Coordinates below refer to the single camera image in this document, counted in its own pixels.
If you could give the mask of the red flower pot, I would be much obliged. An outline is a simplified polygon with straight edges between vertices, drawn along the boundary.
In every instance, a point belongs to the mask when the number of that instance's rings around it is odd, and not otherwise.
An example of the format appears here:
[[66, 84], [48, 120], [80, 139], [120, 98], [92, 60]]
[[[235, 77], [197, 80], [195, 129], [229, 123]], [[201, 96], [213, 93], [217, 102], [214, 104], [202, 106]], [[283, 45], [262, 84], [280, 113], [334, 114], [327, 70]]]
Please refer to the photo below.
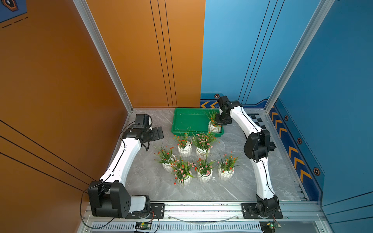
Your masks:
[[175, 135], [174, 138], [178, 144], [178, 151], [182, 158], [188, 158], [191, 155], [192, 143], [188, 136], [189, 131], [183, 133], [179, 131], [179, 135]]
[[162, 164], [162, 167], [166, 172], [173, 172], [173, 166], [176, 160], [173, 154], [174, 147], [163, 146], [158, 151], [158, 163]]

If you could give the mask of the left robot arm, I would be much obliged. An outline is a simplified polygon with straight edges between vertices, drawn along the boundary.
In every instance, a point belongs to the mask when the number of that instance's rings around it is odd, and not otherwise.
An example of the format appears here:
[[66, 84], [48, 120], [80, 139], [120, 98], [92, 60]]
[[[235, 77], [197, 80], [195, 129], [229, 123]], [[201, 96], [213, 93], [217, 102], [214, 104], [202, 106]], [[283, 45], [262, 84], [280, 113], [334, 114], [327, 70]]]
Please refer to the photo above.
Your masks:
[[131, 165], [142, 147], [163, 139], [161, 127], [153, 127], [148, 114], [137, 114], [132, 125], [119, 135], [120, 147], [110, 166], [97, 182], [91, 182], [87, 192], [92, 215], [125, 218], [128, 214], [147, 217], [151, 213], [148, 195], [130, 195], [125, 184]]

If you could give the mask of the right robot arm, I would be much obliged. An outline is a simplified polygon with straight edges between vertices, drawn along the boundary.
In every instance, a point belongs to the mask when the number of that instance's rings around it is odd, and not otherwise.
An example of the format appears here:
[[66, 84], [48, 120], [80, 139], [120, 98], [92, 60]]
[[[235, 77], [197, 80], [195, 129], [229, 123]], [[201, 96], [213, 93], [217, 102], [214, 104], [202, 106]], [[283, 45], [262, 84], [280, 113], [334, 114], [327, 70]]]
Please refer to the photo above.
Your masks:
[[258, 126], [246, 113], [238, 101], [229, 101], [226, 96], [219, 97], [220, 112], [216, 114], [217, 123], [225, 126], [235, 120], [243, 130], [246, 143], [243, 151], [251, 159], [256, 180], [256, 205], [254, 214], [261, 218], [283, 218], [279, 199], [272, 187], [268, 168], [269, 151], [276, 146], [270, 141], [270, 132]]

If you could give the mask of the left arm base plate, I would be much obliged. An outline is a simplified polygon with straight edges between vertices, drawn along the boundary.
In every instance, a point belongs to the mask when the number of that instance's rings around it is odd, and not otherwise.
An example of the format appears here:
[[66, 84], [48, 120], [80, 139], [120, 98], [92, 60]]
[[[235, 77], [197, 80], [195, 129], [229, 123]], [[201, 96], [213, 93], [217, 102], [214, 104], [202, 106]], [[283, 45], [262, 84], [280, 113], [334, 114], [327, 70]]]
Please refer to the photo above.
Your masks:
[[151, 203], [149, 210], [135, 211], [129, 213], [125, 219], [163, 219], [165, 213], [164, 203]]

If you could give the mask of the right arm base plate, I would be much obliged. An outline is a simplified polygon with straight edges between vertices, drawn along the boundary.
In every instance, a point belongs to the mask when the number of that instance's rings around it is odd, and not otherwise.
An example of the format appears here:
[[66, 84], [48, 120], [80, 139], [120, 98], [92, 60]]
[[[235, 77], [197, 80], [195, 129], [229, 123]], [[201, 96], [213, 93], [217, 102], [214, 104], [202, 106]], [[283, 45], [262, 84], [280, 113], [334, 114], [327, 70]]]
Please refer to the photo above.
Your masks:
[[257, 207], [257, 203], [242, 203], [241, 210], [244, 219], [282, 219], [284, 217], [279, 207], [265, 210], [264, 207]]

